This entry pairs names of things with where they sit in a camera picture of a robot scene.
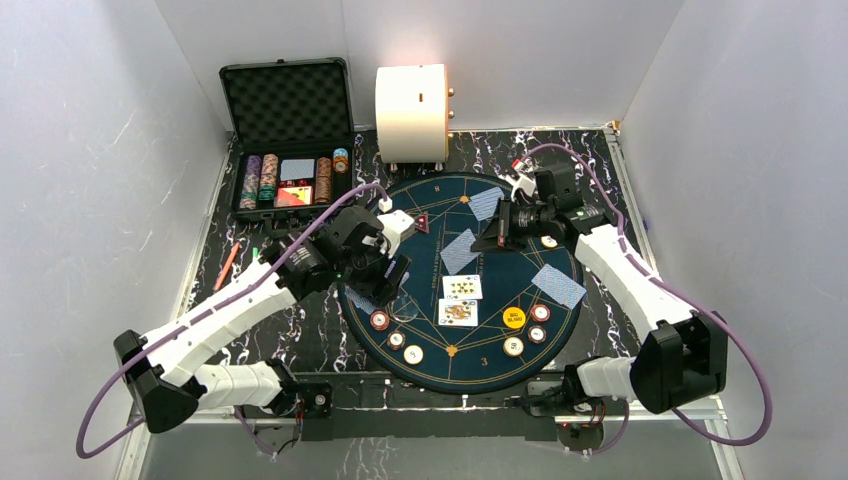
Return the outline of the orange pen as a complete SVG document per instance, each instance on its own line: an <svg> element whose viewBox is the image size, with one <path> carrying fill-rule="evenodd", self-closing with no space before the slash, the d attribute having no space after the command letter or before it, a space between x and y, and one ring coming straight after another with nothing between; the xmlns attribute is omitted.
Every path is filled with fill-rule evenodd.
<svg viewBox="0 0 848 480"><path fill-rule="evenodd" d="M223 263L223 266L221 267L219 275L218 275L216 282L214 284L214 287L213 287L214 292L218 292L222 288L225 280L228 278L228 275L229 275L230 270L232 268L232 264L235 261L235 258L237 257L238 252L240 250L240 246L241 246L240 242L235 242L233 244L228 256L226 257L225 262Z"/></svg>

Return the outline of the clear dealer button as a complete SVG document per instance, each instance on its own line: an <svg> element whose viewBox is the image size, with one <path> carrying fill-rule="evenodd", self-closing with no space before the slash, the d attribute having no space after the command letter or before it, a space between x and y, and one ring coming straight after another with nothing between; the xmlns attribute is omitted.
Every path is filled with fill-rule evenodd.
<svg viewBox="0 0 848 480"><path fill-rule="evenodd" d="M420 309L411 297L400 297L388 306L388 313L398 323L409 323L419 316Z"/></svg>

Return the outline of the yellow big blind button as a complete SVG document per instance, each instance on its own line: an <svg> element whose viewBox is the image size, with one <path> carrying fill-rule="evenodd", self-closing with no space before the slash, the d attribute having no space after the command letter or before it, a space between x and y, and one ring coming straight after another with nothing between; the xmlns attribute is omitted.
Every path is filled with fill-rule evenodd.
<svg viewBox="0 0 848 480"><path fill-rule="evenodd" d="M526 325L527 319L525 312L521 308L510 306L503 311L502 321L507 328L517 330Z"/></svg>

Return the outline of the dealt card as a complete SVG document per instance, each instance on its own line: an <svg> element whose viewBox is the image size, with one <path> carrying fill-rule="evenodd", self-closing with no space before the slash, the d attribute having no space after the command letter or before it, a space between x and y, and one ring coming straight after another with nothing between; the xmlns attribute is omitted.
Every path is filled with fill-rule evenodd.
<svg viewBox="0 0 848 480"><path fill-rule="evenodd" d="M499 200L499 197L471 199L469 201L469 208L475 218L478 221L483 222L484 220L488 220L494 216Z"/></svg>
<svg viewBox="0 0 848 480"><path fill-rule="evenodd" d="M586 294L583 286L558 271L540 271L532 282L556 303L569 309L578 306Z"/></svg>
<svg viewBox="0 0 848 480"><path fill-rule="evenodd" d="M377 310L377 307L369 299L361 296L354 290L348 289L347 296L353 305L357 309L362 310L366 315L371 315L375 310Z"/></svg>

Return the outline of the eight of spades card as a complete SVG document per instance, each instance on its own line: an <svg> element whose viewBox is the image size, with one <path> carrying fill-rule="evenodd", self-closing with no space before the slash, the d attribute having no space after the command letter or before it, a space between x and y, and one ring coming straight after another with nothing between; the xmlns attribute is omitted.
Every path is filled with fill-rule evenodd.
<svg viewBox="0 0 848 480"><path fill-rule="evenodd" d="M448 275L442 277L443 296L447 300L481 300L483 298L481 276Z"/></svg>

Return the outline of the blue playing card deck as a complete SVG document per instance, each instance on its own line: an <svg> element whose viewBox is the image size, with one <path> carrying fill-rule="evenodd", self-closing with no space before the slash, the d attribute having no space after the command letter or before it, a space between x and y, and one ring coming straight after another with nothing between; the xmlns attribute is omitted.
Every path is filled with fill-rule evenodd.
<svg viewBox="0 0 848 480"><path fill-rule="evenodd" d="M385 279L388 284L393 288L399 287L408 274L410 264L411 260L404 255L393 258L385 272Z"/></svg>

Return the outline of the red chips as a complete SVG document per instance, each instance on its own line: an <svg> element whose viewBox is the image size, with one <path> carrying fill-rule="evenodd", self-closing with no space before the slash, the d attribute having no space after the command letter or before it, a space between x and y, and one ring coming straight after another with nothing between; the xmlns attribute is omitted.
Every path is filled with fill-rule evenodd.
<svg viewBox="0 0 848 480"><path fill-rule="evenodd" d="M533 321L544 323L550 320L551 311L547 305L537 303L530 308L529 315Z"/></svg>
<svg viewBox="0 0 848 480"><path fill-rule="evenodd" d="M377 310L370 315L369 323L375 331L384 331L390 325L390 317L386 312Z"/></svg>

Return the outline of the yellow chips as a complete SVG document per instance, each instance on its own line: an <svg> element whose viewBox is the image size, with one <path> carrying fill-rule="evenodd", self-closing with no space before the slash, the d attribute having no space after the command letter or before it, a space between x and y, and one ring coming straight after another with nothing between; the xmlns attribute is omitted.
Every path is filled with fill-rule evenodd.
<svg viewBox="0 0 848 480"><path fill-rule="evenodd" d="M512 358L520 357L525 349L525 344L521 338L516 336L508 337L503 342L504 353Z"/></svg>
<svg viewBox="0 0 848 480"><path fill-rule="evenodd" d="M424 351L419 345L409 345L403 350L403 360L409 365L418 365L423 361Z"/></svg>
<svg viewBox="0 0 848 480"><path fill-rule="evenodd" d="M540 242L541 242L542 246L547 248L547 249L554 249L558 246L558 242L550 236L541 237Z"/></svg>

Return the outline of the brown chip row in case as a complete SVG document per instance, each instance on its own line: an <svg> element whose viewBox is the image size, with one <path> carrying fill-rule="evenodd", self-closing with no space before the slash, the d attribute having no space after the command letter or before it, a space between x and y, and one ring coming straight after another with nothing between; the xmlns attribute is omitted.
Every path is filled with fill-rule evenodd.
<svg viewBox="0 0 848 480"><path fill-rule="evenodd" d="M316 204L328 204L332 195L332 166L328 157L317 160L314 201Z"/></svg>

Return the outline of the queen of spades card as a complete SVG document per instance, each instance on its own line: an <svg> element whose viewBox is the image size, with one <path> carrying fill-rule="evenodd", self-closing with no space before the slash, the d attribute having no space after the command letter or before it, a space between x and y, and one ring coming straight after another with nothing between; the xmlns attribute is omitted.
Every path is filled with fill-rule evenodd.
<svg viewBox="0 0 848 480"><path fill-rule="evenodd" d="M477 327L479 304L477 300L440 299L437 308L439 326Z"/></svg>

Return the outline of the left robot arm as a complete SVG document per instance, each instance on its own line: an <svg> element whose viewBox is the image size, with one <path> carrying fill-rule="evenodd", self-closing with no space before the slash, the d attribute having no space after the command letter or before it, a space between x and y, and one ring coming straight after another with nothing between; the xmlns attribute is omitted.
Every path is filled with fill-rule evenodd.
<svg viewBox="0 0 848 480"><path fill-rule="evenodd" d="M391 303L410 265L400 254L415 221L395 210L340 210L265 248L235 280L182 316L113 342L124 382L151 433L167 432L200 410L257 407L291 415L307 397L282 361L213 365L211 357L270 316L340 283L375 307Z"/></svg>

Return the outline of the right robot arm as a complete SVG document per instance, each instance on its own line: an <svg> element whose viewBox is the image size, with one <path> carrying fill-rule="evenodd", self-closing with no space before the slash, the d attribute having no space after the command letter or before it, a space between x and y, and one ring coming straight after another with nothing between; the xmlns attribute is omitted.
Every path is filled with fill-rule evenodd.
<svg viewBox="0 0 848 480"><path fill-rule="evenodd" d="M726 385L728 336L707 314L664 291L633 251L620 214L584 201L569 164L528 169L516 160L511 187L499 199L472 251L520 252L550 237L588 268L637 330L634 357L593 357L568 365L562 384L546 391L563 408L590 413L603 397L639 401L660 414L717 394Z"/></svg>

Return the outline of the brown chips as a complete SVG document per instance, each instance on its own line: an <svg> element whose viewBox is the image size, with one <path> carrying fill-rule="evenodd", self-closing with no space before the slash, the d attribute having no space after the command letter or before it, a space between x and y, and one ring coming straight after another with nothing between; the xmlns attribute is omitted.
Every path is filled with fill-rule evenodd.
<svg viewBox="0 0 848 480"><path fill-rule="evenodd" d="M547 332L541 325L532 325L527 330L527 338L533 344L542 344L547 339Z"/></svg>
<svg viewBox="0 0 848 480"><path fill-rule="evenodd" d="M388 348L394 351L398 351L403 349L406 345L406 336L402 331L393 331L391 332L386 339L386 345Z"/></svg>

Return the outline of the aluminium frame rail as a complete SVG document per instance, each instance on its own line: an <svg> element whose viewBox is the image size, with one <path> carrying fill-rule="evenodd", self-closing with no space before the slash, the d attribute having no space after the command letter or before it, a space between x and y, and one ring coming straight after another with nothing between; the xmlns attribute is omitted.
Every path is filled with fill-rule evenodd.
<svg viewBox="0 0 848 480"><path fill-rule="evenodd" d="M603 132L628 211L615 215L616 231L602 244L596 275L615 296L642 344L628 366L617 373L616 387L632 389L651 412L680 414L682 406L713 399L723 389L728 353L725 325L663 287L618 132L610 125Z"/></svg>

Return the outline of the nine of clubs card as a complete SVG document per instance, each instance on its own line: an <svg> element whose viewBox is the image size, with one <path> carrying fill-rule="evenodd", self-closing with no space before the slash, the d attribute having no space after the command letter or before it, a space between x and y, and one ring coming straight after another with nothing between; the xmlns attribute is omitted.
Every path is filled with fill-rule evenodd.
<svg viewBox="0 0 848 480"><path fill-rule="evenodd" d="M475 241L472 230L466 229L441 250L440 257L449 275L457 275L477 259L480 253L472 250Z"/></svg>

